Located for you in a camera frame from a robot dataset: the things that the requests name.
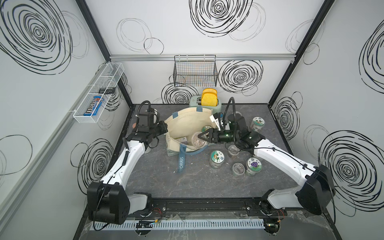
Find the wide brown seed jar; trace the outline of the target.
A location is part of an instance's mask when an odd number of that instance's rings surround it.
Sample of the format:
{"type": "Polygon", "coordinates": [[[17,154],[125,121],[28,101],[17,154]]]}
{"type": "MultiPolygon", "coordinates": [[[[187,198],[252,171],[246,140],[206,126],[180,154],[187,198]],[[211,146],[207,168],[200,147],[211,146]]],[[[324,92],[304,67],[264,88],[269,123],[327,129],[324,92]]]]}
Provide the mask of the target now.
{"type": "Polygon", "coordinates": [[[192,135],[192,138],[191,138],[191,141],[192,141],[192,145],[197,148],[197,149],[201,149],[201,148],[204,148],[207,146],[207,142],[200,139],[199,138],[199,135],[201,134],[202,132],[196,132],[192,135]]]}

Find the green yellow lid jar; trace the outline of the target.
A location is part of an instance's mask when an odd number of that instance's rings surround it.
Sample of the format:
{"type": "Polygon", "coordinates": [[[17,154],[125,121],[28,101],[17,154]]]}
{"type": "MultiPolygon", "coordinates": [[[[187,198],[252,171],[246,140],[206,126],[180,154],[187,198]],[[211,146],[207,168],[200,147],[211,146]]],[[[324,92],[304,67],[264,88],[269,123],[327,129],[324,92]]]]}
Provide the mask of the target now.
{"type": "Polygon", "coordinates": [[[211,152],[210,158],[209,158],[209,164],[212,168],[214,169],[220,168],[224,161],[225,161],[225,156],[223,152],[219,150],[214,150],[211,152]]]}

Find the silver top can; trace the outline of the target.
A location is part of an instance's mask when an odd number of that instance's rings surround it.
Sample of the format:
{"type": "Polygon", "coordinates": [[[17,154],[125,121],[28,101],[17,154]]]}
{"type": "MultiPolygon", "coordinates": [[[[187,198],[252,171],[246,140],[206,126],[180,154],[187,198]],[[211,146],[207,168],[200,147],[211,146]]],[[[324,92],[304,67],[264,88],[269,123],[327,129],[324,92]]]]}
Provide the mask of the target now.
{"type": "Polygon", "coordinates": [[[188,139],[186,137],[178,138],[177,141],[181,144],[188,145],[188,139]]]}

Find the clear lid seed jar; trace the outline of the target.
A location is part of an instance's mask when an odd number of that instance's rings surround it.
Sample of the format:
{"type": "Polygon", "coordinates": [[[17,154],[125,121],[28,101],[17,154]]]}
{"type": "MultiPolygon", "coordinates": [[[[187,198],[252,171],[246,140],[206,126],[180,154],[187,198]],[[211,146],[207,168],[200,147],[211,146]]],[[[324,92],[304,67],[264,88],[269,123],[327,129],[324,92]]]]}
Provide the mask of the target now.
{"type": "Polygon", "coordinates": [[[235,145],[230,145],[228,147],[228,154],[231,158],[237,158],[240,151],[241,150],[239,148],[237,148],[235,145]]]}

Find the beige canvas tote bag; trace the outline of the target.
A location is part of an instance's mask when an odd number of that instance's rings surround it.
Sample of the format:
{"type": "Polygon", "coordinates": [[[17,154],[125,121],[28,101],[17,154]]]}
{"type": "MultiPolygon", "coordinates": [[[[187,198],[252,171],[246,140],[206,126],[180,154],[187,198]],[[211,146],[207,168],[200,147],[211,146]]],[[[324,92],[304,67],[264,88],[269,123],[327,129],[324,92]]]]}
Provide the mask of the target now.
{"type": "Polygon", "coordinates": [[[186,166],[186,156],[193,156],[204,151],[206,147],[197,149],[192,145],[192,135],[202,132],[202,128],[209,126],[216,128],[216,124],[211,122],[210,116],[213,115],[211,109],[202,107],[185,108],[174,112],[165,123],[168,125],[168,132],[165,134],[168,156],[178,157],[178,172],[182,172],[186,166]],[[178,138],[186,137],[188,145],[181,144],[178,138]]]}

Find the small clear lid jar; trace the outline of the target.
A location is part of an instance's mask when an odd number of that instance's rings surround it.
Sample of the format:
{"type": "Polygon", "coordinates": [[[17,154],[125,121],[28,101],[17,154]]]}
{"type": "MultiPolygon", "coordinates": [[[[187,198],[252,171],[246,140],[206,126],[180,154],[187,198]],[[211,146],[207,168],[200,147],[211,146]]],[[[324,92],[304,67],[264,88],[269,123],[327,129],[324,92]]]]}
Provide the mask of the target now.
{"type": "Polygon", "coordinates": [[[232,173],[235,177],[240,177],[245,174],[245,166],[241,163],[234,163],[232,166],[232,173]]]}

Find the green label lid jar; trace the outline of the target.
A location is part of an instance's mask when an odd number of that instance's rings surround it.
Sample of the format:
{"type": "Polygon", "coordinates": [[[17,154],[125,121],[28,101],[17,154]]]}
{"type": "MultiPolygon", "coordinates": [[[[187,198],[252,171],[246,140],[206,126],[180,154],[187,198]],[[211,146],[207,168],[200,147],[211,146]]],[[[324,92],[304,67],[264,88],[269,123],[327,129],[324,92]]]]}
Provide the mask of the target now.
{"type": "Polygon", "coordinates": [[[261,117],[254,117],[250,124],[250,129],[253,132],[260,132],[265,125],[265,120],[261,117]]]}

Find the small white lid jar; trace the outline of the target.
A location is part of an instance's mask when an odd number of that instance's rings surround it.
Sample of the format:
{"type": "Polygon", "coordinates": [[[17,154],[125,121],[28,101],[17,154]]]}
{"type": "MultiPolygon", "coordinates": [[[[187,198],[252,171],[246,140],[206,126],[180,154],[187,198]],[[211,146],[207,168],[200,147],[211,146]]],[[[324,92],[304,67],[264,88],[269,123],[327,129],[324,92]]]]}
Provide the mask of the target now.
{"type": "Polygon", "coordinates": [[[262,170],[263,166],[259,159],[249,158],[246,162],[246,175],[254,176],[262,170]]]}

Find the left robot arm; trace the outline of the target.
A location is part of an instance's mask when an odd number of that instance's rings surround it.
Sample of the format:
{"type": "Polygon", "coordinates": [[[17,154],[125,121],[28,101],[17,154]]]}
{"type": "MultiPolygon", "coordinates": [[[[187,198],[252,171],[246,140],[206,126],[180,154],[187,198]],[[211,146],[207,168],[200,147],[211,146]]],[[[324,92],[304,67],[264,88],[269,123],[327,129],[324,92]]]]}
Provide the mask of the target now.
{"type": "Polygon", "coordinates": [[[107,174],[87,189],[88,217],[90,221],[121,225],[129,215],[148,214],[152,211],[152,195],[127,195],[126,187],[138,160],[150,147],[153,139],[168,132],[168,125],[152,110],[138,114],[133,131],[123,138],[124,149],[107,174]]]}

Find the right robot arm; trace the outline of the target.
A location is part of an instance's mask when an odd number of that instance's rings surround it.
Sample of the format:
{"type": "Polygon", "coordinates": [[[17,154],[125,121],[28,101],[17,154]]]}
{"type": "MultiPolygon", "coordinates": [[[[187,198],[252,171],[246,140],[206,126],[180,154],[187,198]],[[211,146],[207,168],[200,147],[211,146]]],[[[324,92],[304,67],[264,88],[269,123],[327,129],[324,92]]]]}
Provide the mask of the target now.
{"type": "Polygon", "coordinates": [[[265,160],[288,175],[297,183],[295,188],[271,190],[265,195],[265,202],[273,209],[301,208],[313,215],[321,215],[335,195],[331,170],[300,160],[280,149],[265,136],[250,131],[244,117],[233,114],[228,121],[222,121],[219,114],[210,117],[216,124],[198,135],[208,143],[234,143],[245,152],[265,160]]]}

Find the front yellow bread slice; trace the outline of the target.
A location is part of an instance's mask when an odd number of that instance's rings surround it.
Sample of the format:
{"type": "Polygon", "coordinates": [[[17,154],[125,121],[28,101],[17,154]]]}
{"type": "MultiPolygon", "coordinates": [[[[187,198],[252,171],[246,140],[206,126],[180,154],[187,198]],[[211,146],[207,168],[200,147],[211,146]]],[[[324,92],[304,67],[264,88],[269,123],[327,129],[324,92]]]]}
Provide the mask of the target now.
{"type": "Polygon", "coordinates": [[[202,94],[202,106],[216,107],[218,105],[218,97],[216,93],[206,92],[202,94]]]}

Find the yellow bread slice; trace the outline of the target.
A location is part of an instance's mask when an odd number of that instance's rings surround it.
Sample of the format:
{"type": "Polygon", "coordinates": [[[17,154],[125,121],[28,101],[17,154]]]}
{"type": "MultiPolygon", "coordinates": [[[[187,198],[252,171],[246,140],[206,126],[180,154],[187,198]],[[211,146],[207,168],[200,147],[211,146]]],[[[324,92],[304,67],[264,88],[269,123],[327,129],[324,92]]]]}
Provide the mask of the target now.
{"type": "Polygon", "coordinates": [[[216,93],[206,92],[202,94],[202,106],[216,107],[218,105],[218,97],[216,93]]]}
{"type": "Polygon", "coordinates": [[[204,89],[203,90],[203,94],[205,94],[205,93],[212,93],[212,94],[217,94],[217,90],[215,90],[215,89],[212,89],[212,88],[206,88],[206,89],[204,89]]]}

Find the mint green toaster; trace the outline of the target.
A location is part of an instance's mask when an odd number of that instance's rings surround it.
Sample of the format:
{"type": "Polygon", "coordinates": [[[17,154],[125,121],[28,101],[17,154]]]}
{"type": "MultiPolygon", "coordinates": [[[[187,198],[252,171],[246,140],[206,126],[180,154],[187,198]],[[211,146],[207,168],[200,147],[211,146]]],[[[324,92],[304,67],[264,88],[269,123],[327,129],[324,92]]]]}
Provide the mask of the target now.
{"type": "Polygon", "coordinates": [[[219,113],[221,111],[221,109],[222,109],[222,102],[221,102],[220,99],[218,99],[218,104],[215,107],[213,107],[213,106],[202,106],[201,105],[201,96],[193,96],[189,100],[189,107],[190,108],[202,107],[202,108],[206,108],[206,109],[211,109],[213,111],[213,113],[219,113]]]}

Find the rear yellow bread slice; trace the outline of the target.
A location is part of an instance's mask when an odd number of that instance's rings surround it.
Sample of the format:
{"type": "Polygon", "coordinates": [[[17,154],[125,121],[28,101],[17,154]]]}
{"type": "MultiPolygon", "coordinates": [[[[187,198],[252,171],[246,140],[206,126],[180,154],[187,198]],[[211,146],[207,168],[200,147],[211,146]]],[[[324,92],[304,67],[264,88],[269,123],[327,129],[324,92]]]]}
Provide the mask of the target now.
{"type": "Polygon", "coordinates": [[[204,89],[203,90],[203,94],[205,94],[205,93],[212,93],[212,94],[217,94],[217,90],[215,90],[215,89],[212,89],[212,88],[206,88],[206,89],[204,89]]]}

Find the black small box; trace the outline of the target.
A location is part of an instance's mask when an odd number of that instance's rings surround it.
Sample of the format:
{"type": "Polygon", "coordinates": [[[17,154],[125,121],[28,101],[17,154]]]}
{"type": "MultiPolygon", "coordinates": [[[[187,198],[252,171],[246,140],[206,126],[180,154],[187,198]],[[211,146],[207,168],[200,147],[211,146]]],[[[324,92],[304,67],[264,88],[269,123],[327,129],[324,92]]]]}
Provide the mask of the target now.
{"type": "Polygon", "coordinates": [[[116,88],[100,88],[99,94],[112,95],[116,92],[116,88]]]}

